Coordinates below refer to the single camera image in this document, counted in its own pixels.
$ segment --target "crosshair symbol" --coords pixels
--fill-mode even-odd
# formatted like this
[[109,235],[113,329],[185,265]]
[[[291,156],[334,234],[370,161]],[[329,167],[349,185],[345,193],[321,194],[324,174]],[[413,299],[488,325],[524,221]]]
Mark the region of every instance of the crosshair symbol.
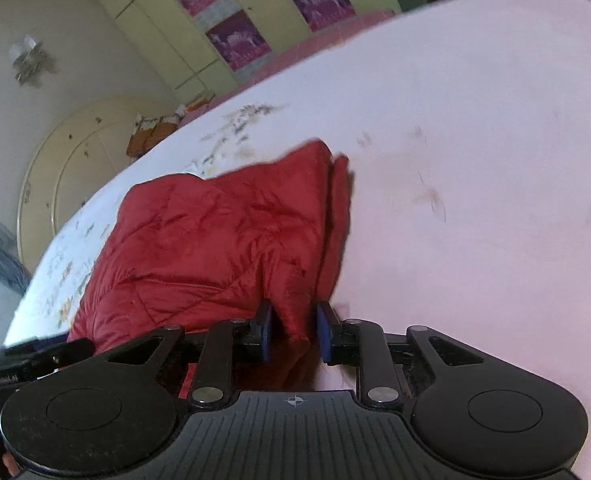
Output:
[[297,406],[300,406],[300,404],[302,404],[304,402],[304,399],[302,397],[298,397],[297,395],[294,395],[292,397],[289,397],[287,399],[287,402],[295,408]]

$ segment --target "cabinet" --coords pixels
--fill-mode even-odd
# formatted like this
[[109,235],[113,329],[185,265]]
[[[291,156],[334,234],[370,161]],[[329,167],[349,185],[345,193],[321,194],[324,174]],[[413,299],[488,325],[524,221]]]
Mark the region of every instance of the cabinet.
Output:
[[[177,0],[98,0],[184,103],[205,90],[221,95],[239,82]],[[292,0],[236,0],[275,54],[311,31]],[[350,0],[357,13],[393,9],[398,0]]]

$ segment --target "stain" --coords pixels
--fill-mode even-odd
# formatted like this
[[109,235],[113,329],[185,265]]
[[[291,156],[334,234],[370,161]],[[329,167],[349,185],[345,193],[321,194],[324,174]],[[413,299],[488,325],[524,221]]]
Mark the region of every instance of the stain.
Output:
[[29,198],[31,197],[31,182],[28,182],[24,186],[24,193],[22,195],[22,203],[28,204]]
[[434,188],[428,187],[427,190],[421,195],[417,196],[413,202],[430,203],[431,211],[433,212],[435,218],[443,221],[444,223],[447,222],[447,208],[440,197],[440,193],[438,193]]
[[589,205],[589,212],[587,213],[587,219],[585,221],[586,225],[591,224],[591,205]]
[[427,136],[424,134],[424,131],[419,126],[415,127],[413,133],[411,134],[411,137],[415,140],[418,140],[419,142],[424,142],[425,144],[427,143]]
[[203,164],[205,163],[205,161],[209,162],[210,164],[213,164],[214,160],[216,159],[216,155],[220,151],[220,148],[224,146],[227,140],[228,138],[226,136],[219,139],[218,142],[216,142],[216,145],[214,146],[213,150],[211,150],[211,153],[207,156],[207,158],[205,158],[205,160],[202,161]]
[[50,316],[51,313],[53,312],[54,309],[54,304],[56,302],[56,298],[58,297],[58,292],[60,291],[60,289],[58,289],[57,291],[55,291],[49,298],[47,301],[45,301],[45,313]]
[[373,144],[373,139],[366,132],[362,132],[362,138],[358,137],[356,140],[358,145],[362,148],[368,148]]
[[239,158],[240,160],[250,160],[254,156],[255,151],[248,146],[243,146],[234,153],[234,158]]
[[261,117],[284,110],[286,107],[287,105],[244,105],[242,108],[225,115],[226,123],[224,126],[217,132],[202,137],[200,141],[211,140],[218,134],[224,134],[223,137],[225,138],[230,134],[239,135],[247,126],[257,123]]
[[256,124],[261,117],[272,114],[279,108],[272,105],[246,105],[227,115],[234,135],[239,135],[250,124]]
[[195,174],[198,171],[198,163],[195,160],[189,162],[185,167],[184,171],[187,173]]
[[56,267],[59,266],[63,260],[64,260],[63,253],[57,253],[53,256],[53,258],[51,258],[51,260],[49,261],[48,269],[47,269],[47,276],[48,277],[51,278],[51,276],[53,276],[53,273],[56,270]]
[[216,167],[215,166],[209,166],[208,168],[205,168],[204,170],[202,170],[200,172],[200,177],[202,178],[209,178],[211,175],[213,175],[216,172]]
[[83,279],[82,282],[80,283],[80,285],[78,285],[78,288],[76,289],[76,292],[82,296],[82,293],[84,292],[84,288],[86,287],[87,283],[89,283],[89,278],[92,276],[92,274],[89,272]]
[[66,267],[64,268],[63,273],[60,274],[60,283],[58,283],[58,291],[60,291],[60,287],[62,286],[62,284],[64,283],[64,281],[71,274],[71,269],[73,268],[73,266],[74,266],[74,263],[73,262],[69,262],[68,264],[66,264]]
[[58,310],[58,328],[62,326],[67,319],[69,319],[69,314],[71,313],[71,306],[73,304],[72,298],[68,298]]

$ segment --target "wall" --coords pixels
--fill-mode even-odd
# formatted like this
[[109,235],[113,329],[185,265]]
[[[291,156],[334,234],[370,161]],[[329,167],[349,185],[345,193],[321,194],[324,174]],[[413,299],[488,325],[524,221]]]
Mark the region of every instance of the wall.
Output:
[[[8,57],[30,33],[57,59],[41,88],[20,88]],[[84,104],[136,94],[177,99],[95,0],[0,0],[0,220],[16,231],[24,174],[43,138]]]

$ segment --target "black device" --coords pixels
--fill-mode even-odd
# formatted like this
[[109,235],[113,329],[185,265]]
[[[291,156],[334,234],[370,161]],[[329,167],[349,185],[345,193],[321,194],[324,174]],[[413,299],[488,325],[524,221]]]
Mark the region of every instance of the black device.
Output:
[[269,357],[266,302],[206,334],[166,326],[9,398],[20,480],[576,478],[588,420],[562,387],[426,326],[388,335],[328,304],[317,320],[323,361],[357,367],[355,393],[234,389],[237,366]]
[[89,339],[67,342],[66,336],[32,339],[0,349],[0,410],[9,396],[25,384],[93,355]]

